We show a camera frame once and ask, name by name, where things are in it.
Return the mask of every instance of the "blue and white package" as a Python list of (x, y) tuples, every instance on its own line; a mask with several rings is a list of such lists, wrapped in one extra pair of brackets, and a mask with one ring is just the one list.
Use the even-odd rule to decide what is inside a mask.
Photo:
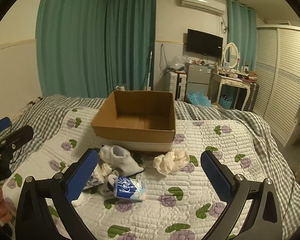
[(118, 176), (114, 185), (114, 196), (144, 201), (146, 200), (146, 184), (143, 180)]

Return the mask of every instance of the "gingham blanket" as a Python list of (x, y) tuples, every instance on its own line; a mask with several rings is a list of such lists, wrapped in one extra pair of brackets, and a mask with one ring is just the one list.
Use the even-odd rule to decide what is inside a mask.
[[(23, 146), (18, 160), (10, 167), (12, 172), (27, 156), (40, 149), (46, 140), (56, 135), (70, 108), (76, 106), (100, 108), (103, 102), (102, 98), (67, 98), (54, 95), (31, 107), (12, 125), (12, 131), (25, 124), (34, 129), (33, 140)], [(250, 112), (193, 106), (178, 101), (175, 102), (175, 109), (178, 120), (236, 120), (248, 129), (266, 175), (275, 181), (282, 216), (282, 239), (288, 239), (300, 225), (300, 186), (279, 152), (268, 124)], [(7, 136), (9, 132), (10, 130), (2, 132), (0, 138)]]

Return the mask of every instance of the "gray mini fridge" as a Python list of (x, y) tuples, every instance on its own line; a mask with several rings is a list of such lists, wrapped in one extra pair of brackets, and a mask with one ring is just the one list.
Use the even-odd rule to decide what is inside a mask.
[(210, 82), (211, 68), (194, 64), (187, 65), (187, 94), (201, 93), (206, 96)]

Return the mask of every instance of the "floor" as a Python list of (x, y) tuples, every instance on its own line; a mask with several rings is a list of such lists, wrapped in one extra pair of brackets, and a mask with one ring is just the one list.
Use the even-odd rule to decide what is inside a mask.
[(295, 173), (300, 164), (300, 140), (296, 141), (294, 144), (283, 147), (274, 136), (273, 138), (277, 143), (279, 151), (286, 159), (290, 169), (293, 173)]

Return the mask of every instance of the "white suitcase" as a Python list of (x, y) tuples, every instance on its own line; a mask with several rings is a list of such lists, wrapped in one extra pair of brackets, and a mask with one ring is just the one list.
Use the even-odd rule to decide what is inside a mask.
[(186, 93), (186, 74), (166, 73), (166, 91), (173, 94), (174, 100), (184, 101)]

